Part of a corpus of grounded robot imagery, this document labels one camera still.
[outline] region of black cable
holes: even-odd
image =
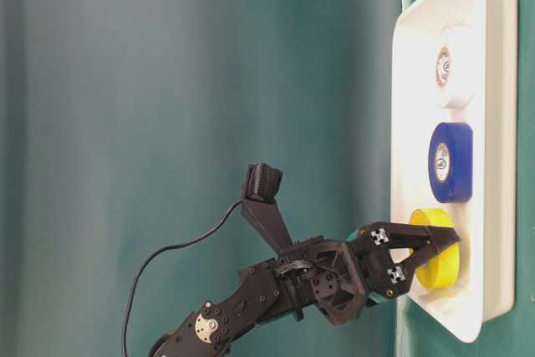
[[[128,357],[128,351],[126,349],[126,330],[128,329],[128,321],[130,319],[130,313],[132,311],[132,302],[134,301],[135,289],[137,288],[137,283],[139,282],[140,276],[143,273],[143,271],[145,270],[146,266],[155,257],[157,257],[158,255],[162,254],[165,251],[176,250],[177,248],[184,248],[184,247],[192,246],[196,242],[200,242],[200,241],[204,240],[205,238],[207,238],[208,236],[212,235],[213,233],[215,233],[217,231],[217,229],[219,229],[221,226],[223,226],[223,224],[225,223],[225,221],[227,220],[229,215],[232,213],[232,211],[234,211],[234,208],[236,208],[241,203],[242,203],[242,201],[236,201],[232,205],[230,205],[229,208],[227,209],[227,211],[225,212],[225,215],[223,215],[223,218],[221,219],[221,221],[219,223],[217,223],[217,225],[214,226],[212,229],[210,229],[208,232],[204,233],[202,236],[199,236],[198,238],[196,238],[194,240],[191,240],[189,242],[184,242],[182,244],[174,244],[172,246],[166,246],[166,247],[160,248],[159,250],[154,251],[141,264],[140,268],[138,269],[137,273],[134,276],[134,282],[132,283],[132,288],[130,289],[130,296],[128,297],[128,303],[126,304],[125,320],[123,321],[123,329],[121,331],[121,349],[123,351],[123,357]]]

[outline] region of green backdrop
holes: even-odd
[[[214,225],[248,162],[285,172],[295,239],[387,219],[399,12],[400,0],[0,0],[2,355],[119,355],[139,263]],[[131,355],[270,256],[234,216],[157,259]],[[305,314],[233,355],[394,353],[393,304],[339,328]]]
[[[404,0],[409,5],[414,0]],[[485,324],[477,342],[463,344],[408,299],[398,307],[398,357],[477,357],[535,355],[535,0],[518,0],[517,291],[513,311]]]

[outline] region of white tape roll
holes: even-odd
[[[462,109],[474,95],[471,65],[474,55],[473,30],[456,25],[446,27],[436,50],[436,104]]]

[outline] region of yellow tape roll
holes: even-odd
[[[416,209],[410,216],[410,224],[418,226],[453,227],[451,219],[441,209]],[[447,248],[426,265],[416,269],[416,277],[426,288],[447,288],[459,274],[459,243]]]

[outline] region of robotic arm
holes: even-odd
[[[410,290],[416,268],[459,241],[449,227],[376,222],[352,241],[311,237],[292,242],[275,202],[283,173],[250,165],[242,184],[242,215],[278,255],[239,271],[240,287],[220,303],[206,301],[177,330],[161,336],[149,357],[218,357],[259,324],[315,305],[332,324],[359,317],[363,307]],[[414,252],[394,263],[390,249]]]

